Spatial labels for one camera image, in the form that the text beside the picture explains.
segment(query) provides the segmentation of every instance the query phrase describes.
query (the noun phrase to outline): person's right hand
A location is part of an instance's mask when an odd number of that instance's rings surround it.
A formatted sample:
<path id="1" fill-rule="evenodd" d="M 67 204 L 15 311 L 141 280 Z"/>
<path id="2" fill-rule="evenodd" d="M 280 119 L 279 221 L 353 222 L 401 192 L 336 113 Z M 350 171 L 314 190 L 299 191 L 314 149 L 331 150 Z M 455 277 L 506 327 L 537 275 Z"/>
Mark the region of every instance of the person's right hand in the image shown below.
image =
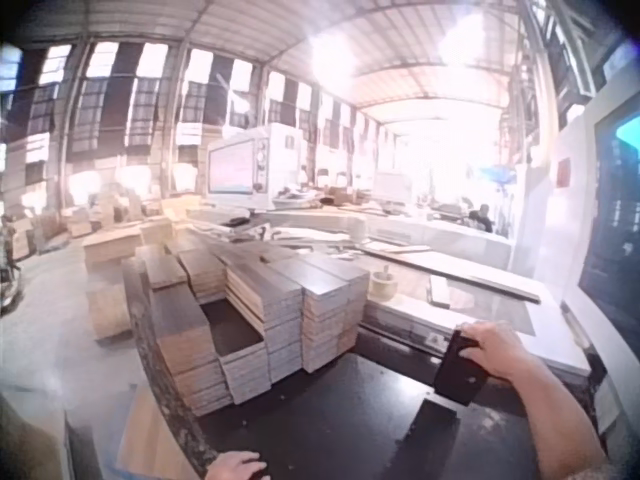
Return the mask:
<path id="1" fill-rule="evenodd" d="M 209 466 L 205 480 L 249 480 L 251 476 L 264 470 L 264 462 L 258 462 L 259 453 L 226 452 L 221 453 Z"/>
<path id="2" fill-rule="evenodd" d="M 460 329 L 465 337 L 479 343 L 476 348 L 462 350 L 460 356 L 473 360 L 494 377 L 513 382 L 520 373 L 541 365 L 524 348 L 516 332 L 504 323 L 466 323 Z"/>

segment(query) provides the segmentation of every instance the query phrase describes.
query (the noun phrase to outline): concrete floor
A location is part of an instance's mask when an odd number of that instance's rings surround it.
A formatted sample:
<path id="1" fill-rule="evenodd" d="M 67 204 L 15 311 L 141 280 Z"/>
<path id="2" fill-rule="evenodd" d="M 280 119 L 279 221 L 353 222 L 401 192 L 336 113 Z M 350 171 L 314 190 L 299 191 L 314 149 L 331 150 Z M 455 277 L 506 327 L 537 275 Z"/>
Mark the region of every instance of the concrete floor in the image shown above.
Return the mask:
<path id="1" fill-rule="evenodd" d="M 73 425 L 86 420 L 73 412 L 98 408 L 146 381 L 130 336 L 102 345 L 94 340 L 81 240 L 19 265 L 24 298 L 0 319 L 0 386 L 46 390 Z"/>

